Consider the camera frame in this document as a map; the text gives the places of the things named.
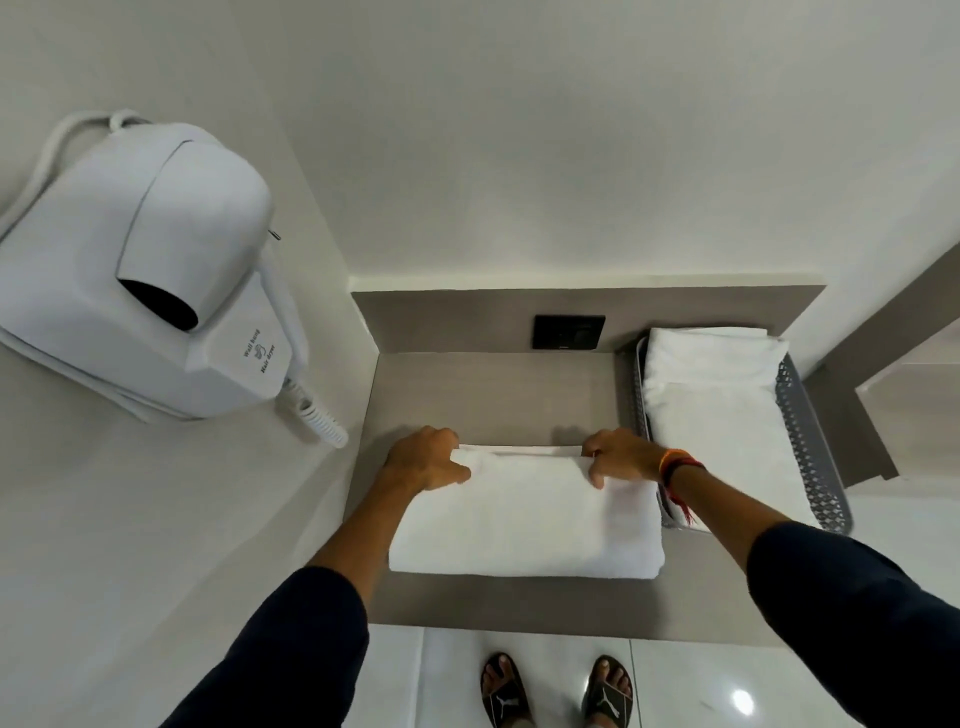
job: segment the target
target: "slipper logo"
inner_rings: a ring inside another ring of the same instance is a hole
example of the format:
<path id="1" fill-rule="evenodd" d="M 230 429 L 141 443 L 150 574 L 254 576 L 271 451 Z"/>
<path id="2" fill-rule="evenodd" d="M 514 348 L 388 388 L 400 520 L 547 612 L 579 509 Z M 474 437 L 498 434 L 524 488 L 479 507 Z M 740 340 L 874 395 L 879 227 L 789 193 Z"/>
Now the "slipper logo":
<path id="1" fill-rule="evenodd" d="M 610 712 L 613 713 L 613 717 L 620 717 L 620 711 L 618 711 L 613 704 L 610 702 L 610 699 L 607 697 L 607 691 L 604 688 L 601 688 L 600 691 L 603 693 L 603 700 L 600 701 L 600 705 L 607 703 L 610 706 Z"/>
<path id="2" fill-rule="evenodd" d="M 520 707 L 520 699 L 518 697 L 512 697 L 510 700 L 504 700 L 499 695 L 496 696 L 496 699 L 500 701 L 500 719 L 503 720 L 503 709 L 508 705 L 513 705 L 517 708 Z"/>

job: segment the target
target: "coiled cord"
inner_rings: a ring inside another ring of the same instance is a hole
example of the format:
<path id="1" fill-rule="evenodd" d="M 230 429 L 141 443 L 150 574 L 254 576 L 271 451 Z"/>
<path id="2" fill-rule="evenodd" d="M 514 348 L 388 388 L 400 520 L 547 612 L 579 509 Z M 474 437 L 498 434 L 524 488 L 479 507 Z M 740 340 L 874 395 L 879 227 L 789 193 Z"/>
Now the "coiled cord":
<path id="1" fill-rule="evenodd" d="M 340 424 L 333 419 L 322 405 L 316 402 L 314 395 L 302 384 L 293 379 L 283 380 L 283 392 L 292 398 L 292 405 L 296 415 L 303 423 L 320 435 L 334 448 L 342 448 L 347 444 L 349 435 Z"/>

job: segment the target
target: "hand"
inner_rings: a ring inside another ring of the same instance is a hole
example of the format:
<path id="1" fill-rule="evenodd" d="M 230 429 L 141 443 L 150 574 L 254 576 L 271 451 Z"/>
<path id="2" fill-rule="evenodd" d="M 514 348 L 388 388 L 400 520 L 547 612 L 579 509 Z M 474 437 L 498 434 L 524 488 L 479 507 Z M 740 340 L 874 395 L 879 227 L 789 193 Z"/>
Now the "hand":
<path id="1" fill-rule="evenodd" d="M 587 437 L 584 457 L 592 457 L 590 482 L 603 488 L 604 475 L 622 480 L 659 480 L 660 460 L 666 452 L 656 443 L 644 440 L 626 427 L 610 432 L 602 429 Z"/>
<path id="2" fill-rule="evenodd" d="M 450 453 L 459 446 L 460 438 L 452 429 L 423 427 L 394 443 L 380 476 L 410 486 L 414 495 L 466 482 L 470 468 L 450 460 Z"/>

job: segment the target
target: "countertop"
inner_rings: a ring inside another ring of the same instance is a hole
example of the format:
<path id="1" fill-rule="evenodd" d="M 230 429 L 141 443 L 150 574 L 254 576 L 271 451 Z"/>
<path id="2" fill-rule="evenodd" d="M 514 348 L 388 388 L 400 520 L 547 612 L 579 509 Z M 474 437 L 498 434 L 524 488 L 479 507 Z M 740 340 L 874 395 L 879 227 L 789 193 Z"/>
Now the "countertop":
<path id="1" fill-rule="evenodd" d="M 630 360 L 593 352 L 380 356 L 350 485 L 350 512 L 387 450 L 421 425 L 472 445 L 579 445 L 633 420 Z M 779 645 L 730 556 L 705 533 L 664 529 L 650 581 L 494 578 L 388 571 L 370 609 L 381 624 L 646 640 Z"/>

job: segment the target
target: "black sleeve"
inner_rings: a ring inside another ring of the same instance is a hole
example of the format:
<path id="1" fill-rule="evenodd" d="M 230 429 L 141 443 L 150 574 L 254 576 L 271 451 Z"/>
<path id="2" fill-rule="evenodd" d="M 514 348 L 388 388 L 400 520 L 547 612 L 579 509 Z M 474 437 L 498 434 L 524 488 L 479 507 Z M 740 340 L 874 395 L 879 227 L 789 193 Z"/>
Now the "black sleeve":
<path id="1" fill-rule="evenodd" d="M 756 540 L 747 582 L 767 623 L 860 722 L 939 724 L 956 712 L 960 610 L 882 554 L 781 523 Z"/>
<path id="2" fill-rule="evenodd" d="M 369 639 L 363 602 L 344 576 L 296 571 L 163 728 L 340 725 Z"/>

